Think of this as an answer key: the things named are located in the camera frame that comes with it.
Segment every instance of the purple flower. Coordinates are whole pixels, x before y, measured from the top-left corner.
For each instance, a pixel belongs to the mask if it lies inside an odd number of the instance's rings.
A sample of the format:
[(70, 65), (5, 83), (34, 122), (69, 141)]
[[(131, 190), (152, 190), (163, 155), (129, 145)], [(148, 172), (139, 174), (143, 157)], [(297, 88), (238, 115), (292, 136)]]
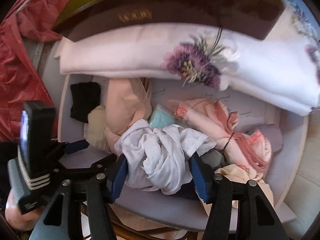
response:
[(219, 89), (219, 70), (210, 62), (204, 51), (193, 44), (182, 43), (172, 52), (166, 53), (161, 67), (171, 74), (178, 74), (182, 80), (199, 82)]

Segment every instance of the white cloth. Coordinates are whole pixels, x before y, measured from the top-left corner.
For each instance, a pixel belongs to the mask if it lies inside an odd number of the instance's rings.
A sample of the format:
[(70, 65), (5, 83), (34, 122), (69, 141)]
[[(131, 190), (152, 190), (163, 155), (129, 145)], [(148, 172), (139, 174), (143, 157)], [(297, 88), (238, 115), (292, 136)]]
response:
[(192, 179), (187, 160), (195, 152), (200, 156), (215, 145), (214, 140), (199, 131), (175, 124), (152, 128), (141, 119), (121, 136), (115, 150), (128, 160), (129, 187), (144, 191), (161, 189), (171, 195)]
[[(221, 53), (228, 61), (214, 63), (222, 72), (221, 90), (230, 85), (300, 115), (318, 106), (316, 66), (305, 52), (308, 38), (293, 31), (291, 15), (287, 8), (264, 41), (223, 30), (219, 44), (228, 47)], [(215, 27), (159, 23), (119, 28), (75, 43), (63, 39), (60, 73), (180, 79), (161, 68), (164, 55), (182, 42), (192, 44), (190, 35), (201, 34), (212, 45), (217, 32)]]

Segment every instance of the lavender knit fabric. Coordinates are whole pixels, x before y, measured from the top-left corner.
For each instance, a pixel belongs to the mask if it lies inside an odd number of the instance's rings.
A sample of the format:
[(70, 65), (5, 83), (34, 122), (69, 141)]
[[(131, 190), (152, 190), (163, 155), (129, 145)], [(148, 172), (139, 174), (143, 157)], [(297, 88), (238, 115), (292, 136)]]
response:
[(282, 149), (282, 145), (283, 145), (282, 133), (280, 128), (277, 127), (274, 123), (259, 125), (249, 130), (247, 134), (252, 135), (256, 130), (260, 130), (263, 136), (268, 138), (271, 144), (272, 153), (275, 153)]

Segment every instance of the pink rolled garment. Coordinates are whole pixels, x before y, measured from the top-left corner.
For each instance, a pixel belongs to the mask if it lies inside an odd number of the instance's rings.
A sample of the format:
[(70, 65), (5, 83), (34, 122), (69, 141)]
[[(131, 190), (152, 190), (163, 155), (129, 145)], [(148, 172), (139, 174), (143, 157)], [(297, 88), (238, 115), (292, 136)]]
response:
[(270, 143), (260, 131), (251, 136), (233, 132), (238, 123), (238, 112), (229, 114), (219, 101), (193, 99), (179, 103), (175, 115), (214, 139), (216, 148), (225, 150), (228, 162), (247, 171), (250, 179), (267, 170), (271, 159)]

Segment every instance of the black device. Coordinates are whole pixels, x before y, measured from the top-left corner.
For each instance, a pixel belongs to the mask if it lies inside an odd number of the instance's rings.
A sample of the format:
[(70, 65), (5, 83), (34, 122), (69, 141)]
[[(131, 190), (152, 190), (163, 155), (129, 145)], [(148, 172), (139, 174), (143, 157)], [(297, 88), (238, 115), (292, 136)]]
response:
[[(87, 201), (91, 239), (116, 240), (106, 204), (120, 196), (128, 174), (127, 159), (120, 155), (117, 160), (116, 155), (110, 154), (90, 168), (66, 169), (59, 159), (65, 153), (88, 147), (88, 143), (85, 140), (70, 144), (48, 140), (52, 120), (50, 107), (27, 102), (22, 113), (20, 142), (26, 155), (22, 157), (20, 153), (20, 158), (8, 163), (10, 183), (22, 213), (47, 204), (30, 240), (83, 240), (80, 216), (83, 201)], [(43, 134), (39, 138), (44, 142), (33, 146), (41, 130)], [(49, 172), (49, 184), (30, 189), (21, 162), (28, 166), (25, 170), (30, 172), (29, 178)], [(215, 174), (197, 154), (189, 159), (189, 166), (199, 196), (205, 203), (212, 204), (203, 240), (228, 239), (233, 200), (239, 201), (236, 240), (289, 239), (257, 182), (231, 182), (221, 174)], [(39, 186), (46, 183), (39, 177), (36, 179)]]

